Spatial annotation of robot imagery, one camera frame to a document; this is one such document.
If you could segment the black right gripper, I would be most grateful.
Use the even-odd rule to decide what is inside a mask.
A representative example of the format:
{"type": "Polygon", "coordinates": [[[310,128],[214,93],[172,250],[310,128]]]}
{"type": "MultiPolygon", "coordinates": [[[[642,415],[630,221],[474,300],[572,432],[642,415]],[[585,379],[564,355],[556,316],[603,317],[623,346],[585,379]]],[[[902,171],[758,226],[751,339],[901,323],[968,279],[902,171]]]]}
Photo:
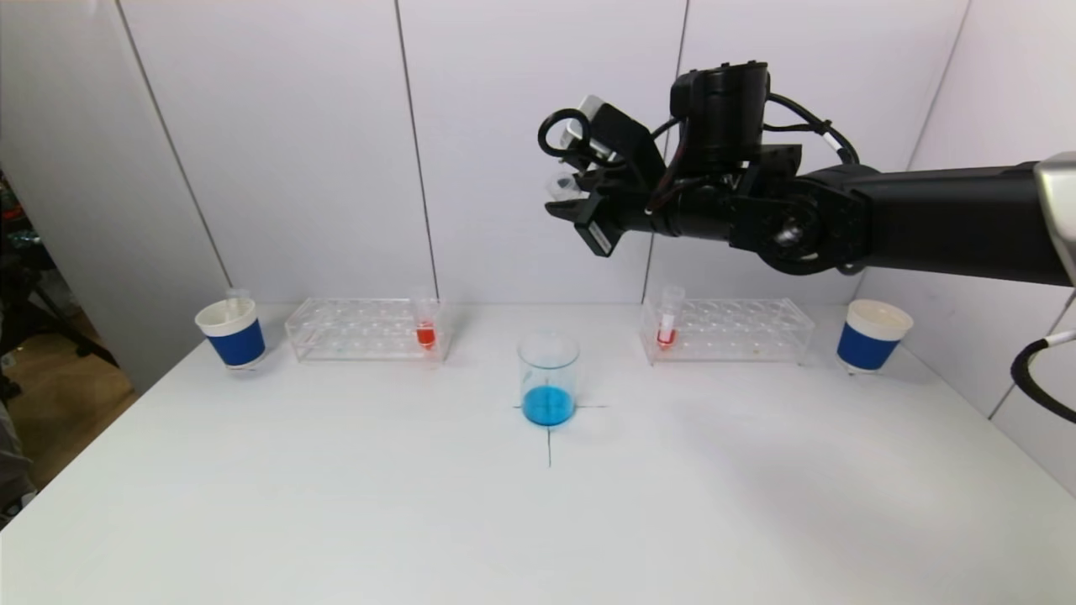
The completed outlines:
{"type": "Polygon", "coordinates": [[[638,231],[677,238],[680,230],[667,208],[650,205],[670,192],[672,166],[662,166],[651,180],[639,180],[631,165],[619,160],[568,160],[572,168],[569,187],[587,197],[553,200],[543,205],[554,219],[574,222],[589,249],[601,257],[612,256],[624,234],[638,231]]]}

